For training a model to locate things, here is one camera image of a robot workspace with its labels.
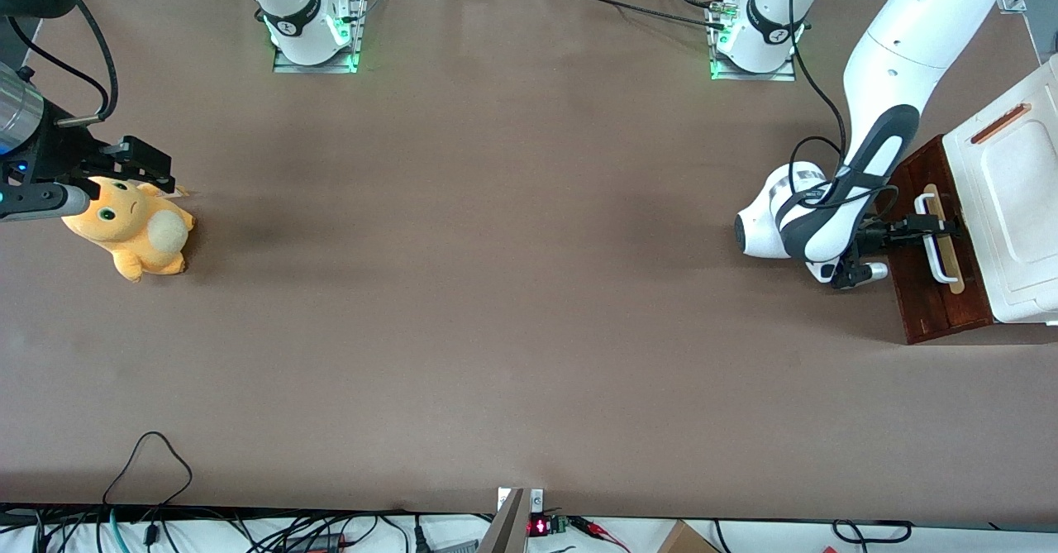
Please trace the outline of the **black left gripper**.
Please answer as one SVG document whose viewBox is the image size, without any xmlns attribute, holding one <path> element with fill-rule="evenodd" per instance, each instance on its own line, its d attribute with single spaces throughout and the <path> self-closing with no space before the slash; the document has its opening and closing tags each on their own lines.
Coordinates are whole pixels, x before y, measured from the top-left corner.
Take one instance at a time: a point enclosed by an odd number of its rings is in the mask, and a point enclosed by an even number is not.
<svg viewBox="0 0 1058 553">
<path fill-rule="evenodd" d="M 889 244 L 906 237 L 907 241 L 926 239 L 936 236 L 963 236 L 963 226 L 959 219 L 942 219 L 933 214 L 908 214 L 897 221 L 884 221 L 880 218 L 867 218 L 856 231 L 856 263 L 860 265 L 864 258 L 883 252 Z"/>
</svg>

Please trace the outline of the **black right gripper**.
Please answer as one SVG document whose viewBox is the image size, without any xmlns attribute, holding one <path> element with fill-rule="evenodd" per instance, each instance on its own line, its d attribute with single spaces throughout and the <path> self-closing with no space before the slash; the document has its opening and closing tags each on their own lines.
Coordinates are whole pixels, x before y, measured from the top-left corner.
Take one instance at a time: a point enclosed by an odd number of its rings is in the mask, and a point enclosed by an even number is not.
<svg viewBox="0 0 1058 553">
<path fill-rule="evenodd" d="M 11 182 L 18 185 L 38 183 L 68 184 L 79 188 L 91 200 L 113 193 L 150 196 L 177 195 L 177 184 L 147 183 L 143 179 L 88 176 L 83 162 L 103 154 L 112 162 L 114 172 L 124 176 L 171 176 L 171 156 L 142 139 L 124 136 L 117 143 L 103 146 L 84 126 L 59 127 L 55 123 L 69 115 L 60 106 L 43 98 L 34 110 L 39 121 L 33 131 L 23 131 L 24 139 L 2 139 L 2 188 Z"/>
</svg>

